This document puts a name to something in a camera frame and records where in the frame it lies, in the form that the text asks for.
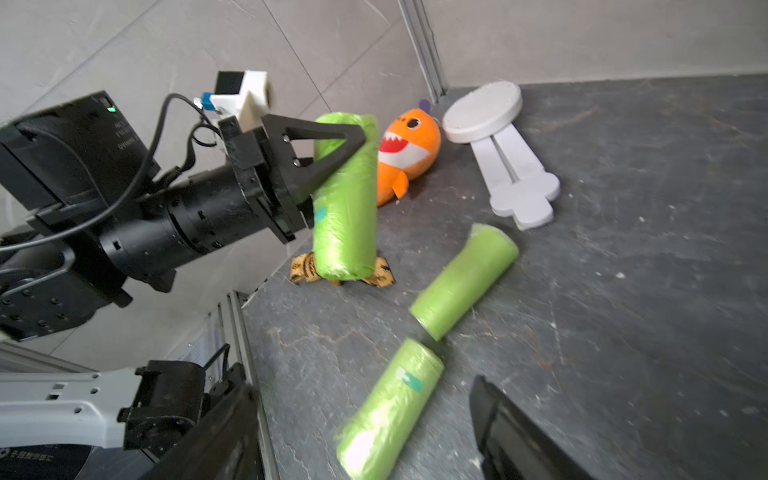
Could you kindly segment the orange shark plush toy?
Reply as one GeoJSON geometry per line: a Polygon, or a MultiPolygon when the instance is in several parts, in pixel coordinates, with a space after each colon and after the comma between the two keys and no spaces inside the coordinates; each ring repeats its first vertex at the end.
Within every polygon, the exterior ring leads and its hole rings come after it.
{"type": "Polygon", "coordinates": [[[377,205],[403,198],[410,183],[434,164],[442,143],[440,127],[431,115],[431,102],[399,115],[385,130],[377,161],[377,205]]]}

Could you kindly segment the green roll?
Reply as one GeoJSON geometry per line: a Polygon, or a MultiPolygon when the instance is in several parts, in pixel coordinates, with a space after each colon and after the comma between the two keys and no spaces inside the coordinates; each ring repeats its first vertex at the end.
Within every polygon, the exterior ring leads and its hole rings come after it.
{"type": "Polygon", "coordinates": [[[340,430],[337,458],[350,478],[388,478],[443,371],[432,350],[411,338],[403,342],[340,430]]]}
{"type": "Polygon", "coordinates": [[[334,112],[317,121],[359,125],[366,143],[313,194],[313,252],[318,265],[372,265],[377,258],[377,120],[334,112]]]}
{"type": "Polygon", "coordinates": [[[517,244],[502,230],[473,224],[462,250],[419,294],[411,315],[433,340],[441,340],[518,257],[517,244]]]}

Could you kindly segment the white folding stand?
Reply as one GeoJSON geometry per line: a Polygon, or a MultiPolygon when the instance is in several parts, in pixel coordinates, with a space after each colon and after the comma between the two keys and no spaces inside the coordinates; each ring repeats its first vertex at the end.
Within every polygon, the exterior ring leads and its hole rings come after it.
{"type": "Polygon", "coordinates": [[[449,141],[471,147],[493,213],[513,219],[525,231],[554,220],[552,202],[561,185],[514,125],[522,106],[517,84],[487,83],[456,100],[445,112],[442,127],[449,141]]]}

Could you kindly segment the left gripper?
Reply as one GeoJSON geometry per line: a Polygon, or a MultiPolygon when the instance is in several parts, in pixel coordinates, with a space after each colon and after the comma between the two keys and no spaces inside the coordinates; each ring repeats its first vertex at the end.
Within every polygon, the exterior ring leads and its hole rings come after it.
{"type": "Polygon", "coordinates": [[[359,125],[274,114],[249,131],[224,117],[218,130],[246,203],[283,243],[314,226],[311,195],[366,143],[359,125]]]}

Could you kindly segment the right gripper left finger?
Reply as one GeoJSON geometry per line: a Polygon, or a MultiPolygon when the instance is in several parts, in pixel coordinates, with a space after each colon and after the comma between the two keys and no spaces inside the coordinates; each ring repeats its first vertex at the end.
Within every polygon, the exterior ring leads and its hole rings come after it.
{"type": "Polygon", "coordinates": [[[237,386],[185,435],[145,479],[262,479],[257,389],[237,386]]]}

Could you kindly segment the tiger striped small toy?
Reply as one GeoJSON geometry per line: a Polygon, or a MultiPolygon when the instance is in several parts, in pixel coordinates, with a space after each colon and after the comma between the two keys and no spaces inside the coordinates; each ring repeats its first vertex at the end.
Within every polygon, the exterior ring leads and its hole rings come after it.
{"type": "Polygon", "coordinates": [[[334,286],[362,282],[375,288],[387,288],[396,283],[390,265],[383,257],[377,257],[372,265],[318,265],[313,251],[292,259],[289,281],[293,284],[327,281],[334,286]]]}

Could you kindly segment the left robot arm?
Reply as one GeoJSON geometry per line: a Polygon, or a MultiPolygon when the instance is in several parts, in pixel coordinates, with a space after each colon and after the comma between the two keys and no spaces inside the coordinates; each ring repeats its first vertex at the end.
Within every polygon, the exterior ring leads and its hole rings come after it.
{"type": "Polygon", "coordinates": [[[267,115],[197,127],[219,137],[222,166],[162,172],[105,92],[1,128],[1,184],[26,210],[1,236],[1,330],[24,341],[126,307],[133,279],[169,292],[181,266],[270,230],[280,241],[313,225],[312,194],[358,153],[362,127],[267,115]]]}

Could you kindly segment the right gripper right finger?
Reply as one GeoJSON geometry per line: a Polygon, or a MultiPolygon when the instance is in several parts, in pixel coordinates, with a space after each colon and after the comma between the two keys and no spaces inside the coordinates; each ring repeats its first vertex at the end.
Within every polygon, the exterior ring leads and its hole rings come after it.
{"type": "Polygon", "coordinates": [[[469,409],[486,479],[592,478],[502,390],[481,375],[473,380],[469,409]]]}

